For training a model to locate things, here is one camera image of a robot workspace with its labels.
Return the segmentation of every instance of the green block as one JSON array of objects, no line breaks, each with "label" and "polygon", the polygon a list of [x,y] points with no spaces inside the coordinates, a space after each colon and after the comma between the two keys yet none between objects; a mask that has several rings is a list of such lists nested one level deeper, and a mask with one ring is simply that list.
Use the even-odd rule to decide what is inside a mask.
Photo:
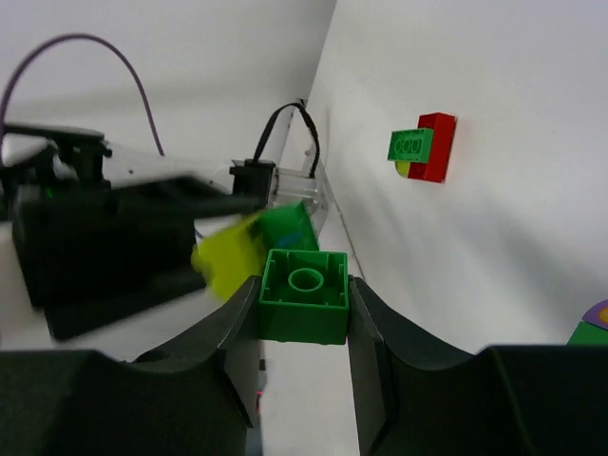
[{"label": "green block", "polygon": [[345,344],[348,263],[341,252],[271,250],[258,303],[260,338]]},{"label": "green block", "polygon": [[428,163],[432,142],[433,130],[431,128],[393,131],[390,136],[389,160],[391,162]]},{"label": "green block", "polygon": [[568,345],[607,345],[608,331],[581,321],[572,333]]},{"label": "green block", "polygon": [[256,227],[269,249],[319,250],[313,224],[303,202],[263,212]]}]

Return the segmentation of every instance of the yellow block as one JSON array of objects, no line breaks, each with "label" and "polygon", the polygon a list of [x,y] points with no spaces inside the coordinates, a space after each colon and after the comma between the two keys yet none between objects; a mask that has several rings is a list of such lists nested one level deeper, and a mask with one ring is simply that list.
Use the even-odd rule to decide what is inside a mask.
[{"label": "yellow block", "polygon": [[202,273],[207,286],[224,301],[249,276],[260,276],[268,249],[254,230],[257,215],[250,216],[212,236],[205,237],[192,253],[192,266]]},{"label": "yellow block", "polygon": [[396,161],[395,169],[399,176],[406,178],[409,173],[409,161]]}]

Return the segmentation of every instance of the purple block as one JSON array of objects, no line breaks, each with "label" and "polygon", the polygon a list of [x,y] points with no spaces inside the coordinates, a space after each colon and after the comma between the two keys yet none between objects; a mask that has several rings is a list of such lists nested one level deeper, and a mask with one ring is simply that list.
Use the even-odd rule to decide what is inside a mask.
[{"label": "purple block", "polygon": [[585,315],[582,316],[582,321],[602,328],[603,330],[608,330],[608,299],[601,301],[589,309]]}]

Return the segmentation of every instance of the red block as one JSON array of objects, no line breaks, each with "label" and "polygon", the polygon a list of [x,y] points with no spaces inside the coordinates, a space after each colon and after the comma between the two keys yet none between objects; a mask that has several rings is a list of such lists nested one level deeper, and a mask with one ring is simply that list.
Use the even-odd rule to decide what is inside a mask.
[{"label": "red block", "polygon": [[443,183],[446,180],[456,118],[441,112],[425,114],[418,119],[418,128],[432,128],[433,142],[430,144],[428,163],[412,163],[409,166],[408,178]]}]

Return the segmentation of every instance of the cable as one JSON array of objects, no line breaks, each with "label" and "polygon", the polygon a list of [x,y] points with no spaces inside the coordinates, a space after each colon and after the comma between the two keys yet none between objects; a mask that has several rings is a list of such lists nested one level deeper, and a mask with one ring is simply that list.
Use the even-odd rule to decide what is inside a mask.
[{"label": "cable", "polygon": [[311,132],[311,136],[314,141],[314,160],[311,165],[311,172],[309,174],[310,178],[314,177],[314,173],[316,172],[316,167],[319,164],[319,159],[321,158],[321,147],[319,146],[319,135],[316,131],[316,126],[314,125],[313,118],[310,116],[308,112],[306,112],[306,108],[301,103],[289,103],[277,109],[270,119],[266,123],[266,127],[262,132],[262,136],[259,137],[259,142],[257,143],[256,153],[254,154],[254,162],[258,162],[259,158],[262,155],[264,147],[266,147],[266,143],[268,142],[268,138],[270,138],[270,134],[273,132],[273,128],[275,127],[276,119],[278,119],[278,115],[281,113],[283,109],[286,107],[293,106],[300,111],[302,119],[304,120],[304,124],[308,127],[308,130]]},{"label": "cable", "polygon": [[12,95],[13,90],[17,86],[19,79],[28,68],[29,64],[31,64],[36,57],[42,54],[45,50],[52,48],[55,45],[59,45],[66,41],[73,40],[86,40],[93,41],[98,43],[108,49],[110,49],[114,54],[121,59],[124,65],[128,68],[131,76],[135,80],[135,84],[137,85],[137,89],[140,91],[140,95],[142,96],[143,107],[145,108],[145,114],[148,118],[148,122],[150,124],[150,129],[152,130],[152,136],[154,137],[154,143],[156,143],[156,147],[159,150],[159,154],[164,157],[164,150],[162,149],[161,140],[159,139],[159,134],[156,129],[156,125],[154,124],[154,118],[152,117],[152,110],[150,109],[150,103],[148,102],[148,97],[145,94],[145,90],[143,89],[142,81],[140,77],[137,75],[135,68],[126,60],[126,57],[112,44],[107,42],[105,39],[100,38],[95,35],[91,35],[88,33],[68,33],[65,35],[59,35],[54,38],[45,41],[39,47],[36,47],[32,50],[26,57],[21,61],[21,63],[17,66],[17,68],[12,72],[9,78],[9,82],[7,83],[4,93],[2,94],[2,99],[0,100],[0,167],[4,166],[4,160],[2,157],[2,143],[4,141],[4,122],[7,116],[7,109],[9,108],[10,96]]}]

